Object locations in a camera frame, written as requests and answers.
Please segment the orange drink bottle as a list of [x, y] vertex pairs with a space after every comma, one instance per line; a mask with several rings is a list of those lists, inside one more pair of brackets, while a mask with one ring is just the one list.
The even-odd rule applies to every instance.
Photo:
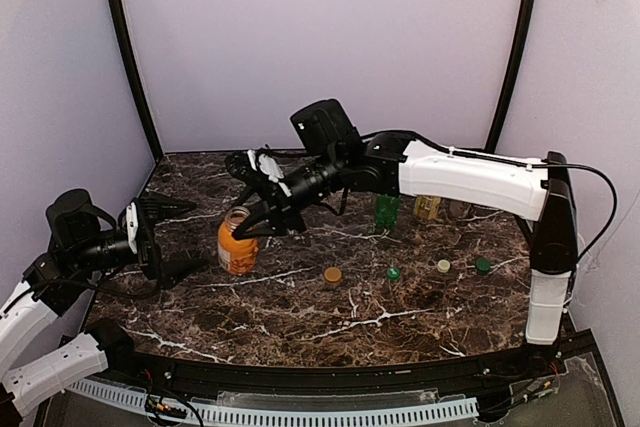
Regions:
[[218, 229], [218, 262], [231, 275], [245, 275], [256, 264], [258, 241], [256, 239], [236, 240], [233, 233], [249, 216], [246, 207], [229, 209]]

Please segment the tan orange bottle cap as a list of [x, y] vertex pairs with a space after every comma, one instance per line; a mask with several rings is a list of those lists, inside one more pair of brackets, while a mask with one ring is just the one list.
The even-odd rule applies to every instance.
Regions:
[[323, 272], [325, 283], [331, 287], [338, 286], [343, 280], [343, 273], [337, 267], [329, 267]]

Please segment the green soda bottle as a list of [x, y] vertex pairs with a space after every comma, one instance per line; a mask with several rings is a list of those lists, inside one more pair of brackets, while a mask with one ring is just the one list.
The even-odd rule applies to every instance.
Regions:
[[374, 223], [377, 230], [391, 230], [396, 226], [400, 197], [380, 194], [376, 197]]

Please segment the small green soda cap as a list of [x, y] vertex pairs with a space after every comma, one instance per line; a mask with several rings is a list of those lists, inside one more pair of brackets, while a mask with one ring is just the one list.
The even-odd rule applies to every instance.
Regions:
[[398, 268], [390, 267], [387, 269], [386, 274], [391, 281], [397, 281], [401, 277], [401, 271]]

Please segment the yellow tea bottle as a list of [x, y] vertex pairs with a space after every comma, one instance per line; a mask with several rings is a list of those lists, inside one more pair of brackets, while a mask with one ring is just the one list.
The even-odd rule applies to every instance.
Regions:
[[420, 195], [415, 198], [413, 216], [417, 221], [428, 222], [438, 217], [441, 198]]

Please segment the cream bottle cap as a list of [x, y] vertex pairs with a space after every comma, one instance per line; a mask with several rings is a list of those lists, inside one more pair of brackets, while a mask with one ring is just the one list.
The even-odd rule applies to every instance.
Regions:
[[450, 268], [451, 268], [451, 264], [448, 260], [440, 260], [437, 263], [437, 270], [442, 274], [448, 273]]

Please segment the coffee latte bottle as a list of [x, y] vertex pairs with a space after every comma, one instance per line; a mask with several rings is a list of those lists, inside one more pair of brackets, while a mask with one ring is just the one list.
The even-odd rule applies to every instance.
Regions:
[[454, 219], [467, 219], [472, 213], [472, 205], [466, 202], [450, 200], [448, 204], [448, 212]]

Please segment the green bottle cap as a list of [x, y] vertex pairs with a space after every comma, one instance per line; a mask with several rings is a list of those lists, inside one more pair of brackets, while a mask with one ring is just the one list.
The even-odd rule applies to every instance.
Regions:
[[491, 272], [491, 262], [485, 257], [478, 257], [475, 260], [476, 272], [480, 275], [488, 275]]

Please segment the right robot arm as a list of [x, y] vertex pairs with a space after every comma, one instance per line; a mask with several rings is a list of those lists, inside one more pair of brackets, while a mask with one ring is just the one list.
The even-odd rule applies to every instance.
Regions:
[[227, 172], [245, 185], [237, 205], [259, 198], [235, 239], [303, 232], [303, 210], [337, 191], [436, 196], [505, 211], [533, 225], [525, 340], [538, 346], [556, 341], [578, 263], [576, 207], [563, 155], [503, 157], [443, 146], [406, 130], [364, 136], [336, 99], [312, 103], [290, 121], [308, 164], [285, 174], [267, 149], [235, 151], [225, 160]]

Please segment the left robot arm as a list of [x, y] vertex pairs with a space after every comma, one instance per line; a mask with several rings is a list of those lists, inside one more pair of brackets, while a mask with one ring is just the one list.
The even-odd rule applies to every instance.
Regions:
[[100, 319], [57, 350], [16, 367], [16, 359], [87, 291], [146, 300], [206, 266], [204, 259], [163, 261], [154, 228], [197, 207], [149, 192], [117, 217], [83, 188], [61, 194], [45, 211], [47, 250], [26, 269], [1, 308], [1, 423], [17, 426], [41, 402], [94, 374], [135, 372], [134, 341]]

